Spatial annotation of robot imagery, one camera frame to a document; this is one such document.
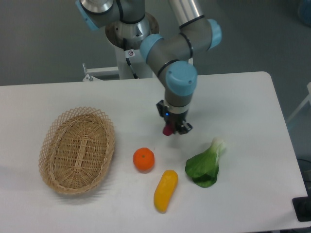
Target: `silver metal tube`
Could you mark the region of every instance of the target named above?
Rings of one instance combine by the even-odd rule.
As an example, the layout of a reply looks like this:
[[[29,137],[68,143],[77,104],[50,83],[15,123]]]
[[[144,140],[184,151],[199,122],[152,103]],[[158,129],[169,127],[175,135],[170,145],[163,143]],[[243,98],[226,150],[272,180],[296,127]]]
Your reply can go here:
[[[115,23],[114,32],[118,47],[125,50],[139,49],[141,42],[150,35],[150,25],[147,17],[138,23],[128,24],[118,21]]]
[[[80,2],[84,8],[96,14],[108,11],[113,4],[113,0],[80,0]]]
[[[169,0],[179,26],[203,15],[197,0]]]

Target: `white table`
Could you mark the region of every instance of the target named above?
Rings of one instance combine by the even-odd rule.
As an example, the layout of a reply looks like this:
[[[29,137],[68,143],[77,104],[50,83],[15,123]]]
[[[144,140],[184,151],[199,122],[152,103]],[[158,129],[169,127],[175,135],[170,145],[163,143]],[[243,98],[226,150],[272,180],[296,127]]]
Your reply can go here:
[[[264,72],[200,76],[186,135],[162,134],[157,79],[0,87],[1,233],[243,233],[308,227],[292,198],[306,196],[271,77]],[[70,108],[105,111],[115,124],[108,176],[81,197],[56,194],[41,180],[38,158],[49,126]],[[186,160],[213,137],[228,144],[217,183],[196,186]],[[134,168],[141,147],[155,153],[148,174]],[[167,169],[179,175],[165,214],[153,194]]]

